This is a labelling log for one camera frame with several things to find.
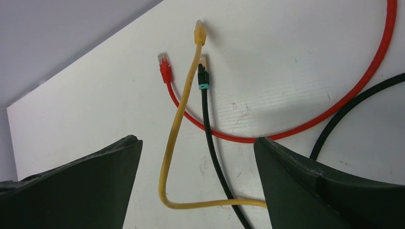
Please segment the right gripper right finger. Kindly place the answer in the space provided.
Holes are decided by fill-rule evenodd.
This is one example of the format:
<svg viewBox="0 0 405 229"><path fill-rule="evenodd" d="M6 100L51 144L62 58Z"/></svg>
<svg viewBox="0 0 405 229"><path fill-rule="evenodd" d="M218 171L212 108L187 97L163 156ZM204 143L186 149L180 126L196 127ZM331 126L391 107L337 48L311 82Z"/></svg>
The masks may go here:
<svg viewBox="0 0 405 229"><path fill-rule="evenodd" d="M266 137L254 142L274 229L402 229L405 187L354 176Z"/></svg>

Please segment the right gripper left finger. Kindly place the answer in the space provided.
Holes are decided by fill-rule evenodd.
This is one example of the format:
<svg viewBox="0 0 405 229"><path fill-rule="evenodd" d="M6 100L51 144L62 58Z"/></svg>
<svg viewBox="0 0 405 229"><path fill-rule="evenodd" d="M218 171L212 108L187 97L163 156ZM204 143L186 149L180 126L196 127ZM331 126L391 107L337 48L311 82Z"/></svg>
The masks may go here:
<svg viewBox="0 0 405 229"><path fill-rule="evenodd" d="M123 228L142 147L128 135L62 166L1 182L1 228Z"/></svg>

